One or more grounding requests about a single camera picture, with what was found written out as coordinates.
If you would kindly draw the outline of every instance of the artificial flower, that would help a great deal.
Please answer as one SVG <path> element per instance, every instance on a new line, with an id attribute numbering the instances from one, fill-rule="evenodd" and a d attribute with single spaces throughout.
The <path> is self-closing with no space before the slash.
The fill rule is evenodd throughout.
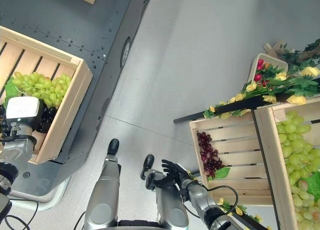
<path id="1" fill-rule="evenodd" d="M 259 214 L 255 215 L 254 217 L 258 220 L 259 223 L 262 223 L 264 221 Z"/>
<path id="2" fill-rule="evenodd" d="M 242 94 L 242 93 L 238 93 L 237 95 L 235 95 L 235 100 L 236 101 L 241 101 L 246 97 L 246 94 Z"/>
<path id="3" fill-rule="evenodd" d="M 230 103 L 230 104 L 233 104 L 235 101 L 236 101 L 236 98 L 235 98 L 235 97 L 232 97 L 232 98 L 230 98 L 229 103 Z"/>
<path id="4" fill-rule="evenodd" d="M 212 112 L 212 113 L 214 113 L 216 110 L 215 110 L 215 107 L 213 107 L 213 106 L 210 106 L 210 111 Z"/>
<path id="5" fill-rule="evenodd" d="M 275 78 L 274 78 L 274 79 L 275 79 L 275 80 L 284 81 L 284 80 L 287 79 L 287 73 L 286 73 L 285 71 L 282 71 L 282 72 L 280 72 L 280 73 L 277 73 L 277 74 L 275 75 Z"/>
<path id="6" fill-rule="evenodd" d="M 300 75 L 317 77 L 318 75 L 320 75 L 320 70 L 317 67 L 307 66 L 300 72 Z"/>
<path id="7" fill-rule="evenodd" d="M 277 99 L 275 96 L 271 96 L 271 95 L 263 95 L 263 101 L 271 103 L 271 104 L 275 104 L 277 102 Z"/>
<path id="8" fill-rule="evenodd" d="M 251 92 L 251 91 L 253 91 L 253 90 L 256 90 L 256 88 L 257 88 L 257 83 L 255 82 L 255 81 L 253 81 L 253 83 L 250 83 L 248 86 L 246 86 L 246 90 L 248 91 L 248 92 Z"/>
<path id="9" fill-rule="evenodd" d="M 224 204 L 224 198 L 223 197 L 220 197 L 219 201 L 217 202 L 218 205 L 222 205 Z"/>
<path id="10" fill-rule="evenodd" d="M 286 101 L 288 103 L 297 104 L 297 105 L 304 105 L 307 103 L 307 99 L 304 96 L 296 96 L 296 95 L 292 95 Z"/>
<path id="11" fill-rule="evenodd" d="M 221 118 L 221 119 L 227 119 L 227 118 L 230 117 L 230 115 L 231 115 L 230 112 L 225 112 L 225 113 L 222 113 L 222 114 L 221 114 L 220 118 Z"/>
<path id="12" fill-rule="evenodd" d="M 242 210 L 239 208 L 239 207 L 235 207 L 235 212 L 236 212 L 236 214 L 238 214 L 238 215 L 240 215 L 240 216 L 242 216 L 244 213 L 242 212 Z"/>
<path id="13" fill-rule="evenodd" d="M 243 115 L 245 115 L 245 114 L 247 114 L 247 113 L 250 113 L 250 112 L 251 112 L 250 109 L 244 109 L 244 110 L 242 110 L 242 111 L 240 112 L 240 116 L 243 116 Z"/>

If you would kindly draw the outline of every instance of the cable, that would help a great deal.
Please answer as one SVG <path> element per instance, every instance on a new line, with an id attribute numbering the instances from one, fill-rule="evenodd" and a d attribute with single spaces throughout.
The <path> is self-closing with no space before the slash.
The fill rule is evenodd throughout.
<path id="1" fill-rule="evenodd" d="M 193 216 L 196 217 L 197 219 L 200 218 L 198 215 L 195 215 L 192 211 L 190 211 L 189 208 L 187 208 L 186 205 L 183 204 L 183 206 L 185 207 L 185 209 L 186 209 L 191 215 L 193 215 Z"/>
<path id="2" fill-rule="evenodd" d="M 84 212 L 81 214 L 81 216 L 79 217 L 78 221 L 76 222 L 76 224 L 75 224 L 75 226 L 74 226 L 73 230 L 76 230 L 76 229 L 77 229 L 78 224 L 79 224 L 80 220 L 82 219 L 82 217 L 84 216 L 84 214 L 85 214 L 85 213 L 86 213 L 86 211 L 84 211 Z"/>
<path id="3" fill-rule="evenodd" d="M 29 224 L 31 223 L 31 221 L 34 219 L 37 211 L 38 211 L 38 208 L 39 208 L 39 202 L 35 201 L 35 200 L 28 200 L 28 199 L 16 199 L 16 198 L 10 198 L 10 201 L 22 201 L 22 202 L 33 202 L 33 203 L 36 203 L 36 208 L 35 208 L 35 211 L 31 217 L 31 219 L 29 220 L 28 223 L 25 223 L 23 220 L 21 220 L 19 217 L 17 216 L 13 216 L 13 215 L 7 215 L 5 218 L 4 218 L 4 221 L 6 223 L 6 225 L 11 229 L 11 230 L 15 230 L 8 222 L 7 218 L 14 218 L 16 220 L 18 220 L 20 223 L 22 223 L 24 225 L 24 228 L 22 230 L 30 230 L 30 227 L 29 227 Z"/>
<path id="4" fill-rule="evenodd" d="M 230 189 L 234 195 L 235 195 L 235 203 L 233 204 L 233 206 L 230 208 L 229 211 L 227 211 L 225 214 L 228 215 L 229 213 L 231 213 L 232 211 L 234 211 L 236 209 L 236 206 L 238 204 L 238 201 L 239 201 L 239 196 L 238 196 L 238 193 L 236 192 L 236 190 L 234 190 L 232 187 L 230 186 L 227 186 L 227 185 L 221 185 L 221 186 L 216 186 L 216 187 L 213 187 L 213 188 L 206 188 L 206 186 L 202 185 L 208 192 L 211 192 L 213 190 L 216 190 L 216 189 Z"/>
<path id="5" fill-rule="evenodd" d="M 11 229 L 11 230 L 15 230 L 8 222 L 8 219 L 7 218 L 13 218 L 13 219 L 16 219 L 18 220 L 20 223 L 22 223 L 24 225 L 24 229 L 26 228 L 26 230 L 30 230 L 30 227 L 19 217 L 17 216 L 13 216 L 13 215 L 7 215 L 5 216 L 4 218 L 4 221 L 6 223 L 6 225 Z"/>

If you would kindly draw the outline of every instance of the green grapes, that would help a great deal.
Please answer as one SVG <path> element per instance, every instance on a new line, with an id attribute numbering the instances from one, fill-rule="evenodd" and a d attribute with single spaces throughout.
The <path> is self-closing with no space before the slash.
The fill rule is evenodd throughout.
<path id="1" fill-rule="evenodd" d="M 43 99 L 50 108 L 60 106 L 71 81 L 72 78 L 64 73 L 51 81 L 49 77 L 45 77 L 36 71 L 30 75 L 22 75 L 16 71 L 12 82 L 24 95 Z"/>
<path id="2" fill-rule="evenodd" d="M 276 123 L 279 142 L 288 175 L 299 230 L 320 230 L 320 199 L 308 193 L 305 178 L 320 167 L 320 149 L 304 140 L 310 124 L 298 112 L 286 113 L 286 120 Z"/>

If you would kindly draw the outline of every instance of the metal rivet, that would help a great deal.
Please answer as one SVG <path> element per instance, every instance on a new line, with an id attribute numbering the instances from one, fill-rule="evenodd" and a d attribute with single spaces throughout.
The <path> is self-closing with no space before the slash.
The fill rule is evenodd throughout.
<path id="1" fill-rule="evenodd" d="M 25 172 L 22 174 L 22 176 L 23 176 L 25 179 L 30 178 L 30 172 L 25 171 Z"/>

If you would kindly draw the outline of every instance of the gray floor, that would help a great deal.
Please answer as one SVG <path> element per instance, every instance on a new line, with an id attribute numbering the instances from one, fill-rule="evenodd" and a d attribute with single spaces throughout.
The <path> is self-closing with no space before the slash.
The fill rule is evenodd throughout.
<path id="1" fill-rule="evenodd" d="M 158 168 L 165 158 L 196 170 L 188 123 L 173 119 L 234 96 L 266 42 L 285 39 L 302 49 L 319 38 L 319 12 L 319 0 L 151 0 L 87 163 L 31 229 L 73 229 L 112 138 L 120 140 L 119 218 L 155 220 L 155 195 L 139 178 L 143 156 L 154 154 Z M 32 214 L 16 207 L 11 213 L 26 220 Z M 249 213 L 276 229 L 272 207 Z M 191 216 L 189 229 L 206 228 Z"/>

